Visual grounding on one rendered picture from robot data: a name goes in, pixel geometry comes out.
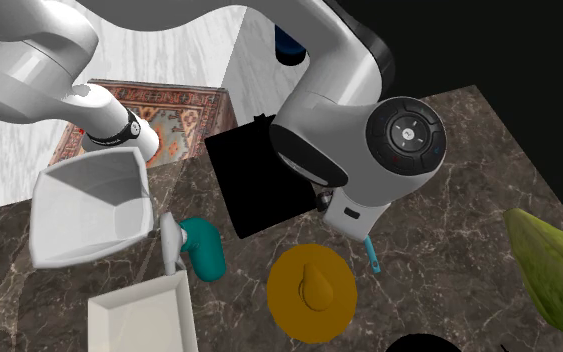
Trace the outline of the black square box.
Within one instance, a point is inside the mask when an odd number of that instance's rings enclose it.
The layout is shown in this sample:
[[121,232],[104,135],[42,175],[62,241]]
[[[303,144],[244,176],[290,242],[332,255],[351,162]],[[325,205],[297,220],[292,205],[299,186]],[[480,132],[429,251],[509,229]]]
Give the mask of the black square box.
[[241,240],[316,209],[312,183],[290,170],[271,145],[273,119],[260,114],[205,139],[231,224]]

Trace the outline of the teal spray bottle white head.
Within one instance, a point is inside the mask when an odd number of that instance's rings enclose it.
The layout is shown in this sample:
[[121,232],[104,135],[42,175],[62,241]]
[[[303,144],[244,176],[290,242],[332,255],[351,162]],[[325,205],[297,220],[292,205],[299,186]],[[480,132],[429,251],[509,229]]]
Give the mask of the teal spray bottle white head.
[[226,262],[220,233],[202,218],[176,222],[170,212],[160,216],[162,256],[166,275],[186,269],[181,258],[187,252],[196,276],[204,282],[220,279],[226,272]]

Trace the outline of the patterned robot stand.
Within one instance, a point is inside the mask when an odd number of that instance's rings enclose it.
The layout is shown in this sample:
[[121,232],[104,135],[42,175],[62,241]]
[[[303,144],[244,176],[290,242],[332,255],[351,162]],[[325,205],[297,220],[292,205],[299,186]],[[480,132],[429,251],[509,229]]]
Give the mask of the patterned robot stand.
[[92,82],[147,120],[158,134],[159,149],[147,162],[149,168],[199,156],[206,151],[206,138],[238,126],[225,88],[98,79]]

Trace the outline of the mustard round lid with knob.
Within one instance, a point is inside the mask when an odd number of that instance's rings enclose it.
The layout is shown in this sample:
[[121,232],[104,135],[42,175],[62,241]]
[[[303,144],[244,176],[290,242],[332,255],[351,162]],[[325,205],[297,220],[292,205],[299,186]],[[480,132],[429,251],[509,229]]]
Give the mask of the mustard round lid with knob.
[[309,344],[343,333],[354,317],[357,299],[355,277],[346,261],[318,244],[285,251],[267,280],[274,321],[289,337]]

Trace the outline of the teal pen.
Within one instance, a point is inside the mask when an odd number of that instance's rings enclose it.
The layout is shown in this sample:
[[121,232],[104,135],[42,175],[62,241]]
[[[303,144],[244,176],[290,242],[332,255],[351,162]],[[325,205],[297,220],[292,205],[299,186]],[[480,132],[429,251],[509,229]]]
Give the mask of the teal pen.
[[381,269],[380,269],[379,261],[378,261],[372,240],[371,240],[369,235],[366,236],[363,243],[364,243],[364,246],[365,246],[365,249],[366,249],[368,259],[370,261],[370,267],[372,269],[372,272],[374,274],[380,273]]

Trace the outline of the dark blue cylinder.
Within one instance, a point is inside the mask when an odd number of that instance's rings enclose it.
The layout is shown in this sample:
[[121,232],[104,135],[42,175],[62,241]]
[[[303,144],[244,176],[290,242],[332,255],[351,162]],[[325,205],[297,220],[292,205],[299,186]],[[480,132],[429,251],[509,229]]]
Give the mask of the dark blue cylinder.
[[306,49],[278,26],[274,27],[274,34],[277,61],[285,66],[301,64],[306,57]]

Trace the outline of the white rectangular tray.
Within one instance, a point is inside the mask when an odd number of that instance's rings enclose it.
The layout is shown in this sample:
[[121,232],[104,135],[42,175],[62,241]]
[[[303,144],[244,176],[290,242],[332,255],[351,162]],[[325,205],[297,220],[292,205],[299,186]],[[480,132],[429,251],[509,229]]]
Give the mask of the white rectangular tray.
[[88,300],[88,352],[199,352],[188,276],[161,276]]

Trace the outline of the white square bowl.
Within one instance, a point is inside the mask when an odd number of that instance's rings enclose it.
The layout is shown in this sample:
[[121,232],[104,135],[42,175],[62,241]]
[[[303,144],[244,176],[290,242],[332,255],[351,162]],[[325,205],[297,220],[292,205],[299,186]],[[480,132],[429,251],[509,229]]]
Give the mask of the white square bowl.
[[136,147],[88,152],[42,170],[31,201],[36,269],[95,261],[146,238],[154,215],[146,163]]

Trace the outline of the black round object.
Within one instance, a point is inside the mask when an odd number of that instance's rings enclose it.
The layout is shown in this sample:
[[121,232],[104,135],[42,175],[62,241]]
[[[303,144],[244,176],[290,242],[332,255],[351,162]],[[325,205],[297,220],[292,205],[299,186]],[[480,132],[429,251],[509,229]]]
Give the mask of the black round object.
[[407,334],[395,340],[385,352],[462,352],[452,342],[428,333]]

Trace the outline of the green leaf-shaped object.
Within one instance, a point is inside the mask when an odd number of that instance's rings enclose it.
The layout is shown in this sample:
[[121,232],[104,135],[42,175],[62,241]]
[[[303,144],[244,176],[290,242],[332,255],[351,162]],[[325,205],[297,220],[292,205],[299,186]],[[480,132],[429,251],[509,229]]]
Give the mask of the green leaf-shaped object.
[[563,231],[523,211],[503,213],[513,257],[537,311],[563,332]]

